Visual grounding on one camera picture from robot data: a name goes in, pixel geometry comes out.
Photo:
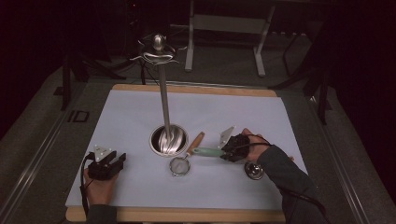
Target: metal stand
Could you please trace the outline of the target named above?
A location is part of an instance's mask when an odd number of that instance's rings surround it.
[[[169,119],[165,64],[176,62],[174,60],[176,51],[172,47],[165,45],[164,41],[165,38],[162,35],[155,35],[152,41],[153,45],[143,47],[141,56],[137,58],[142,58],[146,62],[158,66],[164,125],[154,130],[149,141],[155,153],[165,157],[172,157],[181,153],[189,141],[187,132],[180,126],[171,124]]]

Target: sleeve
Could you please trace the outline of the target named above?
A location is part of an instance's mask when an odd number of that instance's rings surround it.
[[[280,189],[288,189],[317,200],[316,188],[311,178],[277,146],[271,146],[258,158],[258,164]],[[328,223],[319,208],[295,196],[282,194],[282,209],[286,223]]]
[[[116,224],[117,208],[105,204],[90,206],[86,224]]]

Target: metal base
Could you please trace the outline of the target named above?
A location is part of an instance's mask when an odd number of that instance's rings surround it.
[[[264,170],[258,164],[247,161],[244,166],[245,173],[250,179],[259,180],[264,175]]]
[[[151,134],[151,149],[160,156],[173,157],[184,151],[189,143],[187,132],[176,124],[170,125],[170,141],[166,136],[165,126],[160,126]]]

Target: hand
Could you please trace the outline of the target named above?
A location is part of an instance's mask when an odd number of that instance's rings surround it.
[[[88,176],[88,168],[84,170],[85,188],[88,202],[94,204],[110,204],[113,198],[113,190],[119,174],[109,180],[92,180]]]
[[[242,135],[247,135],[247,137],[250,139],[250,143],[268,143],[262,138],[261,134],[255,135],[247,128],[242,131]],[[257,159],[265,150],[267,150],[268,147],[269,146],[266,145],[251,146],[249,148],[249,153],[246,157],[246,160],[257,162]]]

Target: person's left hand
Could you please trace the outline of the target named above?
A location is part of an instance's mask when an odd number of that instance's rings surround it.
[[[84,170],[85,189],[90,205],[110,204],[118,176],[116,174],[109,180],[92,180],[88,176],[88,168]]]

